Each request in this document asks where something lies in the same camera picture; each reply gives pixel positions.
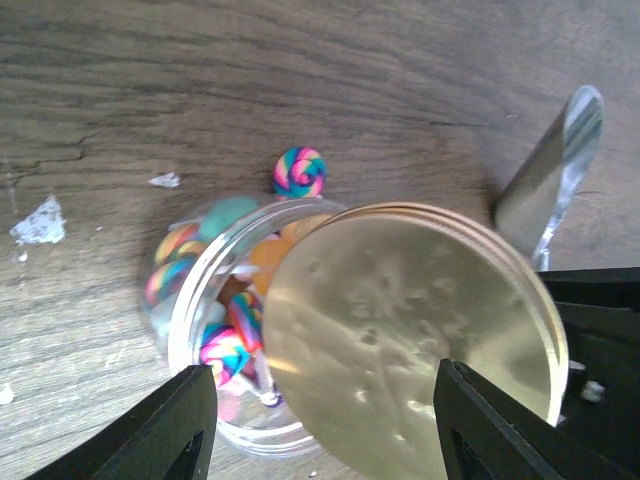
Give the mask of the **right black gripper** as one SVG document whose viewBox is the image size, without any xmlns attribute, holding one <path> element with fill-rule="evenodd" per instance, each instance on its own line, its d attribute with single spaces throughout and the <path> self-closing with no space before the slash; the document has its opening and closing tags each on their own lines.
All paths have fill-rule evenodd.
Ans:
<svg viewBox="0 0 640 480">
<path fill-rule="evenodd" d="M 624 470 L 639 468 L 639 269 L 539 274 L 560 314 L 569 377 L 557 427 Z"/>
</svg>

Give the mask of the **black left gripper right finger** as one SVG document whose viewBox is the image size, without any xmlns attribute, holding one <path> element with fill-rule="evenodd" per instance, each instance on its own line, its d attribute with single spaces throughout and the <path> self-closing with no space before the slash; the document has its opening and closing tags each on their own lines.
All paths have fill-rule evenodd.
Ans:
<svg viewBox="0 0 640 480">
<path fill-rule="evenodd" d="M 449 479 L 634 479 L 462 362 L 439 364 L 434 408 Z"/>
</svg>

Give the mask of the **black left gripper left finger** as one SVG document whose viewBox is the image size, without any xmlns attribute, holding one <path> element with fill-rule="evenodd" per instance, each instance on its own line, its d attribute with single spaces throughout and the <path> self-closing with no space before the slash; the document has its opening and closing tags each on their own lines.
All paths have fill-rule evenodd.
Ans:
<svg viewBox="0 0 640 480">
<path fill-rule="evenodd" d="M 205 479 L 217 425 L 212 370 L 189 366 L 31 479 Z"/>
</svg>

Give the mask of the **metal scoop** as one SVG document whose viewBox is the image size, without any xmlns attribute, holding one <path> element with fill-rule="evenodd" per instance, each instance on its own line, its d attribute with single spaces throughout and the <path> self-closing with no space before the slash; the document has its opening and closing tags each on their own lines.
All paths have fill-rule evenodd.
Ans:
<svg viewBox="0 0 640 480">
<path fill-rule="evenodd" d="M 495 204 L 496 230 L 537 271 L 550 269 L 550 243 L 599 150 L 603 123 L 601 93 L 579 87 Z"/>
</svg>

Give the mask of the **clear plastic jar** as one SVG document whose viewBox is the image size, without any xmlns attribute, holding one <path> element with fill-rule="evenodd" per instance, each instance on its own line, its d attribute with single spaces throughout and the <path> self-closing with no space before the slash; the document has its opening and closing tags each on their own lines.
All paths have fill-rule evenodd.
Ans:
<svg viewBox="0 0 640 480">
<path fill-rule="evenodd" d="M 197 202 L 171 221 L 143 263 L 141 310 L 172 372 L 211 369 L 217 433 L 251 455 L 317 449 L 286 405 L 260 345 L 267 277 L 298 232 L 344 211 L 317 198 L 236 193 Z"/>
</svg>

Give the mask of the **round white jar lid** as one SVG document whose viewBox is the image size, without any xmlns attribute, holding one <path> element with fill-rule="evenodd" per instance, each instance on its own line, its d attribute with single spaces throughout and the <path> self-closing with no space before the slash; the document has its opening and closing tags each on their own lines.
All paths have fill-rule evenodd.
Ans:
<svg viewBox="0 0 640 480">
<path fill-rule="evenodd" d="M 483 225 L 418 203 L 353 208 L 298 240 L 271 280 L 263 338 L 294 415 L 371 479 L 445 477 L 442 360 L 549 424 L 568 378 L 564 327 L 530 263 Z"/>
</svg>

